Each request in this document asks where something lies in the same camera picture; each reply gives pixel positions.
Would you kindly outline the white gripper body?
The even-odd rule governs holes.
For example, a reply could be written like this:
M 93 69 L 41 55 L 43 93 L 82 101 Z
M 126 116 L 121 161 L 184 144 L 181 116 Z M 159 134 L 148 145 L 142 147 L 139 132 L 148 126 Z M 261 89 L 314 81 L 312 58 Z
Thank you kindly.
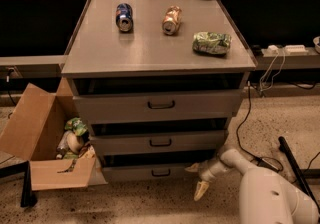
M 221 162 L 218 160 L 206 160 L 199 164 L 198 174 L 202 181 L 211 182 L 221 172 Z

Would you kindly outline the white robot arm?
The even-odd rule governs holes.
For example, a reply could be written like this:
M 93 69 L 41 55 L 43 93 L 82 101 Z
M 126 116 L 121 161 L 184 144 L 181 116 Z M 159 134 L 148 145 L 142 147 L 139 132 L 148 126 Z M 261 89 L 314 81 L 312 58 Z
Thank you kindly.
M 227 145 L 222 146 L 214 158 L 186 168 L 200 178 L 194 200 L 200 200 L 215 178 L 232 169 L 242 175 L 240 224 L 318 224 L 318 207 L 310 196 L 275 171 L 256 166 Z

